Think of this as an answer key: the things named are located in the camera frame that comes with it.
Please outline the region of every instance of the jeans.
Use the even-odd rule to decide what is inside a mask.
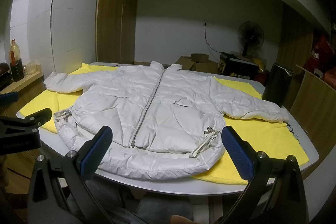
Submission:
[[[99,177],[85,183],[115,224],[169,224],[172,215],[193,220],[188,197],[147,192],[139,202],[126,186]],[[83,219],[71,194],[67,201],[71,211]]]

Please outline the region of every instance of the white table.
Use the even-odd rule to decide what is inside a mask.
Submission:
[[[92,63],[91,65],[106,65],[106,66],[120,66],[122,64],[115,63]],[[265,87],[256,81],[239,79],[229,76],[223,75],[214,75],[210,73],[204,72],[194,72],[199,75],[205,76],[216,76],[220,79],[228,79],[233,81],[245,82],[251,84],[257,92],[260,94],[263,93]],[[17,117],[23,118],[23,116],[18,112]],[[309,161],[304,165],[300,166],[300,170],[304,170],[308,166],[312,165],[319,159],[319,155],[309,140],[306,133],[297,123],[297,121],[293,118],[291,114],[289,114],[289,124],[293,128],[293,131],[296,135],[296,138],[299,140],[300,145],[305,150]],[[55,133],[47,131],[43,128],[39,128],[40,137],[43,143],[45,143],[52,150],[56,151],[61,155],[65,155],[69,148],[63,143],[62,139]],[[96,174],[105,177],[114,182],[118,182],[130,187],[136,187],[143,190],[154,191],[159,193],[168,193],[168,194],[178,194],[178,195],[223,195],[230,193],[239,193],[245,189],[245,185],[229,185],[229,184],[218,184],[213,182],[207,182],[202,180],[197,180],[193,178],[182,178],[182,179],[173,179],[173,180],[164,180],[164,181],[155,181],[155,180],[139,180],[139,179],[131,179],[122,177],[115,174],[110,174],[108,172],[97,170]],[[268,183],[273,183],[274,179],[269,179]]]

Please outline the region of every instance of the white puffer jacket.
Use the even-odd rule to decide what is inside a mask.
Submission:
[[[113,143],[99,168],[140,179],[172,179],[209,170],[225,148],[223,114],[236,119],[288,120],[286,110],[205,77],[155,61],[115,71],[52,73],[45,84],[60,93],[84,91],[55,113],[58,134],[78,150],[102,126]],[[208,127],[214,132],[205,132]]]

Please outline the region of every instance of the yellow towel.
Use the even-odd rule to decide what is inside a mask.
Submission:
[[[223,85],[261,99],[261,94],[248,83],[215,79]],[[248,141],[256,151],[264,151],[269,157],[277,159],[285,159],[288,155],[294,155],[299,165],[303,165],[309,160],[285,123],[257,119],[235,120],[228,116],[224,116],[224,119],[226,125],[232,126],[238,135]],[[224,184],[247,184],[247,181],[240,177],[227,151],[209,171],[195,175],[193,178]]]
[[[82,63],[82,67],[74,72],[70,73],[71,75],[78,75],[81,73],[94,72],[99,70],[116,70],[117,67],[107,67],[107,66],[93,66]],[[20,109],[20,113],[23,116],[28,116],[34,112],[37,112],[41,109],[49,107],[52,114],[66,109],[74,104],[79,96],[83,94],[82,91],[77,91],[69,94],[57,93],[54,91],[45,90],[40,95],[36,96],[28,104]],[[49,122],[45,123],[42,126],[44,129],[57,133],[54,120],[51,119]]]
[[[82,64],[80,69],[71,74],[116,69],[117,67]],[[218,78],[215,79],[223,85],[241,90],[254,97],[261,98],[261,95],[250,84]],[[23,116],[27,116],[46,107],[49,107],[52,110],[52,113],[54,113],[73,105],[81,94],[81,91],[70,94],[61,94],[45,90],[26,104],[20,110],[20,113]],[[227,116],[224,118],[226,124],[232,126],[240,137],[243,140],[248,141],[256,151],[265,151],[268,156],[279,159],[285,159],[287,155],[294,155],[297,158],[299,165],[308,161],[307,155],[299,142],[287,129],[286,124],[265,122],[257,119],[235,120]],[[57,133],[53,119],[47,122],[43,128]],[[227,152],[225,152],[223,157],[209,171],[193,177],[217,183],[247,184],[247,181],[242,180],[239,176],[239,173]]]

